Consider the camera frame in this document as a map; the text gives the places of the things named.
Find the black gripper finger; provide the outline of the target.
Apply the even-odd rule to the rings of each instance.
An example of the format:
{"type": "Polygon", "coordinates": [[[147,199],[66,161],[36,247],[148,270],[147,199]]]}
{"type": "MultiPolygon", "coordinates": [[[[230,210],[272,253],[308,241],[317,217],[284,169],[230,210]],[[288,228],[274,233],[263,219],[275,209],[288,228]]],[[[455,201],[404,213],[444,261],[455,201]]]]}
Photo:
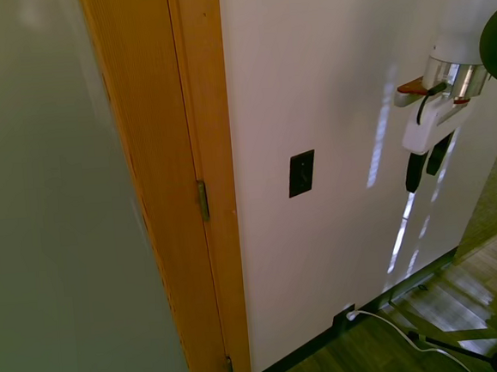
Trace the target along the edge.
{"type": "Polygon", "coordinates": [[[430,159],[427,162],[427,174],[435,176],[438,173],[449,149],[451,140],[452,134],[449,134],[433,147],[431,155],[429,156],[430,159]]]}
{"type": "Polygon", "coordinates": [[[413,193],[421,183],[421,175],[423,168],[425,166],[426,157],[425,154],[417,155],[411,153],[409,155],[409,162],[407,165],[407,172],[405,177],[405,189],[406,191],[413,193]]]}

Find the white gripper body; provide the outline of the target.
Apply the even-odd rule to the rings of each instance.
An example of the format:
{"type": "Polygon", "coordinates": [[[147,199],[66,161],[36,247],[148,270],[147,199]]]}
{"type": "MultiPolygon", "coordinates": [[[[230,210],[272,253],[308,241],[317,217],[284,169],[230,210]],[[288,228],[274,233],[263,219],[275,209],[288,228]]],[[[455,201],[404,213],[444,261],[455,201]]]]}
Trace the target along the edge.
{"type": "Polygon", "coordinates": [[[471,102],[454,104],[453,100],[429,101],[421,112],[417,124],[415,108],[403,134],[403,147],[410,153],[422,155],[436,143],[449,136],[471,115],[471,102]]]}

